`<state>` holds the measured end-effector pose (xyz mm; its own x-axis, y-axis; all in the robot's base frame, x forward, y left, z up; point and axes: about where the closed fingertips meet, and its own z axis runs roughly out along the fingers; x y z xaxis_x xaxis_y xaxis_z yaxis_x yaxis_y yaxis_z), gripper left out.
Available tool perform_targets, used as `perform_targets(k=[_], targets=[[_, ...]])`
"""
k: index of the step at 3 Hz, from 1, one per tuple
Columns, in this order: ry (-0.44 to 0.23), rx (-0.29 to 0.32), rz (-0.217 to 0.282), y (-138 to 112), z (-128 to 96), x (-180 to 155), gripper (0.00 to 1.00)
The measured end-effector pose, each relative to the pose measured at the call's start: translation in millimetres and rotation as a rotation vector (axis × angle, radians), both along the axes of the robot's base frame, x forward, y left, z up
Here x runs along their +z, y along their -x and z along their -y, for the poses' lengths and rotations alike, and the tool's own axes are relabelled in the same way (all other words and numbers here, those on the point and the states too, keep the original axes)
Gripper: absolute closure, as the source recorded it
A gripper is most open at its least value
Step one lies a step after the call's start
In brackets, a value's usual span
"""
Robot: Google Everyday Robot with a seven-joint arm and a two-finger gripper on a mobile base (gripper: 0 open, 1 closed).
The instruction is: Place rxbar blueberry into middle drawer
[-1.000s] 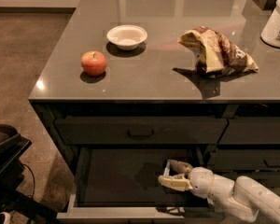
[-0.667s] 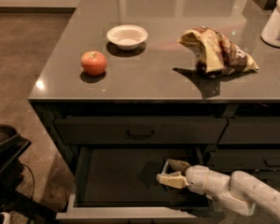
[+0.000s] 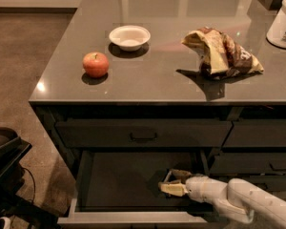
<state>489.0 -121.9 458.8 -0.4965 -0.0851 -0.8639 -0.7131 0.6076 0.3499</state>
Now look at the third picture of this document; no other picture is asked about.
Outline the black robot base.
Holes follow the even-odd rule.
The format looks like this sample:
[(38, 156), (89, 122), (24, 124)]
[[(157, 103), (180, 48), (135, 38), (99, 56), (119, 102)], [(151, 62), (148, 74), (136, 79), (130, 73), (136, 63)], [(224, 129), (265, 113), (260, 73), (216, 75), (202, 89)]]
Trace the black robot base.
[(58, 217), (35, 206), (34, 198), (16, 195), (24, 184), (20, 160), (31, 149), (13, 129), (0, 127), (0, 229), (11, 229), (11, 216), (17, 216), (35, 229), (61, 229)]

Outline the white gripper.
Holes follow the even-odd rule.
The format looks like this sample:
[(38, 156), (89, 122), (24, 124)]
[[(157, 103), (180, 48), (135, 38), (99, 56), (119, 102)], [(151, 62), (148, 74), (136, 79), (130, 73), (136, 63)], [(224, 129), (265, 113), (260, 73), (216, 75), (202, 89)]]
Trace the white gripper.
[(207, 192), (207, 185), (211, 181), (208, 177), (193, 177), (191, 172), (177, 169), (172, 169), (172, 174), (179, 180), (159, 182), (158, 187), (161, 192), (177, 197), (183, 197), (187, 194), (191, 200), (196, 202), (211, 202), (211, 197)]

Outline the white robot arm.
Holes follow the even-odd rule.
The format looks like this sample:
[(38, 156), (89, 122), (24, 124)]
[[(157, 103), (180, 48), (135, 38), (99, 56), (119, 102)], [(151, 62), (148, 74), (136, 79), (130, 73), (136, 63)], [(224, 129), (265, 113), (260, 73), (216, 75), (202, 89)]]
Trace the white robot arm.
[(249, 224), (258, 212), (280, 229), (286, 229), (286, 201), (240, 178), (232, 178), (226, 183), (171, 169), (158, 183), (158, 188), (171, 196), (188, 196), (193, 201), (209, 203), (220, 216), (228, 219)]

